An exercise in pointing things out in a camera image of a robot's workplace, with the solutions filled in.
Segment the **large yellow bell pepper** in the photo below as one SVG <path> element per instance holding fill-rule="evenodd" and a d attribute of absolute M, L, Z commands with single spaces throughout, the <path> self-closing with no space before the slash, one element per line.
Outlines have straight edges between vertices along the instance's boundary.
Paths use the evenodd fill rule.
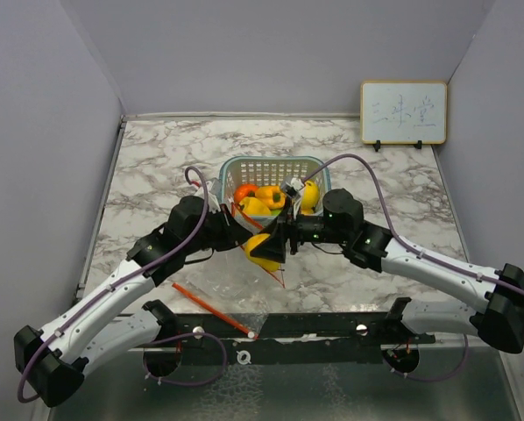
<path fill-rule="evenodd" d="M 255 196 L 246 196 L 238 204 L 239 209 L 246 215 L 256 217 L 271 216 L 271 210 Z"/>

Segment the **clear zip top bag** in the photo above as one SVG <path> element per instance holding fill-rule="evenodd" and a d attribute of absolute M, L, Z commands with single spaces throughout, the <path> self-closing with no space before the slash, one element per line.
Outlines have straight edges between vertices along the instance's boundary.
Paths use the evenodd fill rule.
<path fill-rule="evenodd" d="M 240 246 L 193 262 L 194 271 L 172 283 L 174 290 L 198 308 L 256 339 L 273 312 L 272 288 L 285 287 L 280 264 L 272 271 L 249 260 Z"/>

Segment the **yellow apple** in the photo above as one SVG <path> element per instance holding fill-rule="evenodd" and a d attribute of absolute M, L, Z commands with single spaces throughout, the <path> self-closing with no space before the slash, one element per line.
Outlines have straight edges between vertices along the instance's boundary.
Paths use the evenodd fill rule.
<path fill-rule="evenodd" d="M 302 191 L 301 209 L 313 210 L 320 199 L 320 190 L 313 181 L 306 181 Z"/>

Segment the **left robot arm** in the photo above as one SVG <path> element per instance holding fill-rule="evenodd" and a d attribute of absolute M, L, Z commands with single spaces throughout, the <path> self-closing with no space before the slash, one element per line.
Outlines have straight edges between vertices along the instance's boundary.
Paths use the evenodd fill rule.
<path fill-rule="evenodd" d="M 64 403 L 86 376 L 134 346 L 165 346 L 189 338 L 160 301 L 146 303 L 128 321 L 113 324 L 122 310 L 158 287 L 201 250 L 224 252 L 243 245 L 251 232 L 226 205 L 209 206 L 186 196 L 168 220 L 140 238 L 113 273 L 91 294 L 39 329 L 29 325 L 14 336 L 20 384 L 30 385 L 47 406 Z"/>

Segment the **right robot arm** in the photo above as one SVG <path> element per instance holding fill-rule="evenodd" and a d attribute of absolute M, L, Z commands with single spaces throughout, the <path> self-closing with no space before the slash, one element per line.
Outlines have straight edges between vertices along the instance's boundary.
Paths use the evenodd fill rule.
<path fill-rule="evenodd" d="M 414 334 L 473 335 L 505 353 L 524 348 L 524 271 L 496 269 L 432 252 L 365 220 L 363 205 L 346 189 L 324 195 L 320 216 L 296 215 L 290 205 L 269 224 L 251 256 L 283 263 L 304 243 L 336 244 L 351 264 L 406 277 L 450 296 L 441 303 L 403 298 L 384 322 L 386 336 L 403 343 Z"/>

